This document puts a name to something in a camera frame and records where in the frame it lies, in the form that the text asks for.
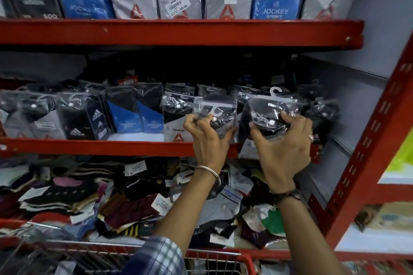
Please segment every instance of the silver bangle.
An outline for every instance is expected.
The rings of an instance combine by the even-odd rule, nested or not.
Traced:
[[[218,187],[221,186],[221,178],[212,168],[206,167],[204,165],[198,165],[197,168],[204,168],[206,170],[209,170],[218,179]]]

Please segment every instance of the shopping cart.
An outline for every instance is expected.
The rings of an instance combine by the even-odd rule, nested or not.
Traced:
[[[18,225],[0,221],[0,275],[118,274],[140,247],[66,240],[70,235],[57,226]],[[251,258],[241,253],[190,249],[184,261],[189,275],[255,275]]]

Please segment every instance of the person's left hand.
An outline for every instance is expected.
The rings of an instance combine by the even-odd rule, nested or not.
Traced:
[[[210,113],[203,119],[198,120],[195,114],[189,114],[183,127],[194,138],[193,146],[198,165],[212,168],[219,174],[225,163],[236,128],[231,128],[224,139],[220,140],[216,131],[209,124],[213,117]]]

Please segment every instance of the checkered shirt sleeve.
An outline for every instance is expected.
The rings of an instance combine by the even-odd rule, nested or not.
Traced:
[[[120,275],[182,275],[185,264],[181,249],[163,236],[151,236],[131,257]]]

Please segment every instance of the forearm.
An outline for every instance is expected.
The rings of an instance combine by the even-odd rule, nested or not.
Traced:
[[[278,208],[294,268],[299,275],[345,274],[341,263],[301,201],[286,198],[279,203]]]
[[[153,235],[168,237],[185,255],[202,207],[215,183],[215,177],[205,169],[195,170],[188,185],[173,203]]]

